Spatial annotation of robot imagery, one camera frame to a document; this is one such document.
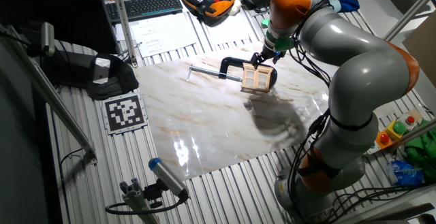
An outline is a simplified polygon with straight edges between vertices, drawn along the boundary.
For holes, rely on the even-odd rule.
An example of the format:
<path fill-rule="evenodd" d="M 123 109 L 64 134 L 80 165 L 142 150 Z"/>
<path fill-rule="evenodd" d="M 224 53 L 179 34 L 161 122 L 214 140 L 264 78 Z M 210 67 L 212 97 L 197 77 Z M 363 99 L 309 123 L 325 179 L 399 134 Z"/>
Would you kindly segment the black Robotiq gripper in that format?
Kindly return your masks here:
<path fill-rule="evenodd" d="M 251 57 L 250 63 L 254 68 L 257 68 L 261 63 L 266 60 L 272 59 L 274 64 L 281 58 L 283 58 L 286 54 L 286 51 L 277 51 L 271 50 L 266 44 L 263 45 L 261 53 L 255 52 Z"/>

